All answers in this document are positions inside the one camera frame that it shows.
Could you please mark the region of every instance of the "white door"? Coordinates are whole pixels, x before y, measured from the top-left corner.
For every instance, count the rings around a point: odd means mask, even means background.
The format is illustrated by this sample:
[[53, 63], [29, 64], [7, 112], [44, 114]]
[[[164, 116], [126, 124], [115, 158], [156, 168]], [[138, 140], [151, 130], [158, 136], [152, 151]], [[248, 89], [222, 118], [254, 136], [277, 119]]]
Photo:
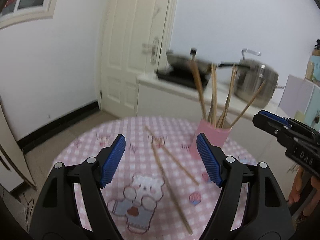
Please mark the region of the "white door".
[[168, 2], [110, 0], [101, 55], [106, 111], [118, 117], [136, 114], [136, 76], [158, 68]]

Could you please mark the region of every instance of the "finger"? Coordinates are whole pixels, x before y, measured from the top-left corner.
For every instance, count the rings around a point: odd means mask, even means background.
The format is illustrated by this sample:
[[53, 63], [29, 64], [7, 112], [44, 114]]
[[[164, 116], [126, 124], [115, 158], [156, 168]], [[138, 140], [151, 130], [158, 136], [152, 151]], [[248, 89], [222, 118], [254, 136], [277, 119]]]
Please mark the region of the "finger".
[[320, 191], [320, 180], [318, 180], [315, 176], [311, 177], [311, 185], [316, 188], [317, 191]]
[[308, 217], [311, 215], [311, 213], [314, 211], [317, 204], [319, 203], [319, 200], [320, 200], [320, 191], [317, 191], [317, 193], [311, 199], [310, 203], [303, 209], [303, 215], [305, 217]]
[[288, 203], [289, 203], [289, 205], [292, 205], [294, 203], [293, 197], [290, 195], [288, 197]]
[[294, 178], [294, 184], [297, 191], [300, 191], [302, 188], [302, 174], [303, 174], [303, 168], [299, 167], [296, 177]]
[[292, 186], [292, 190], [289, 194], [289, 200], [290, 199], [292, 200], [292, 204], [293, 202], [298, 202], [300, 199], [300, 192], [296, 190], [296, 187], [294, 185]]

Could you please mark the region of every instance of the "white wall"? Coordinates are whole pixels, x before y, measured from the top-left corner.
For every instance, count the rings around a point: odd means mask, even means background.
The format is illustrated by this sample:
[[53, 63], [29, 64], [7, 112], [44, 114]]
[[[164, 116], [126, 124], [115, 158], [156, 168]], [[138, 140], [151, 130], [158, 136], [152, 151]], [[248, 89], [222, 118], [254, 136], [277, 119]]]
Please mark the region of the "white wall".
[[0, 96], [17, 140], [97, 99], [94, 63], [107, 1], [57, 0], [52, 19], [0, 30]]
[[[242, 48], [262, 53], [258, 60], [279, 73], [304, 77], [308, 59], [320, 38], [320, 10], [314, 0], [178, 0], [170, 49], [198, 57], [238, 62]], [[230, 70], [219, 70], [228, 81]], [[283, 90], [272, 98], [280, 102]]]

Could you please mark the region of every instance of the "black baseboard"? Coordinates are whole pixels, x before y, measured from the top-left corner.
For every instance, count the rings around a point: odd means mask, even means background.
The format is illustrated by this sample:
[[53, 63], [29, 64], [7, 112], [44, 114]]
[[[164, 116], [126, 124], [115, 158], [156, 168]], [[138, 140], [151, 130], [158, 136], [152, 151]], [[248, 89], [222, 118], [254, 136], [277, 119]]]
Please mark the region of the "black baseboard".
[[57, 120], [52, 121], [49, 124], [46, 124], [38, 130], [35, 130], [34, 132], [17, 141], [17, 143], [23, 153], [26, 154], [49, 138], [55, 136], [76, 122], [79, 122], [80, 120], [97, 111], [99, 111], [98, 101], [94, 101], [69, 114], [66, 114], [63, 117], [60, 117]]

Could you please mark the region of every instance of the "pan handle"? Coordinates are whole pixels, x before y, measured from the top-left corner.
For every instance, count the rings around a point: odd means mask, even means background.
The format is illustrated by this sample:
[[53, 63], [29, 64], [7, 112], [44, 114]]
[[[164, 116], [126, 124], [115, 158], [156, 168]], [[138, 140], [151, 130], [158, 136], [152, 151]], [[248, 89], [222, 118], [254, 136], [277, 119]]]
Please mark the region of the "pan handle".
[[242, 70], [250, 70], [250, 66], [239, 64], [236, 62], [221, 62], [220, 65], [218, 65], [218, 68], [233, 67], [233, 65], [237, 66], [238, 68], [241, 68]]

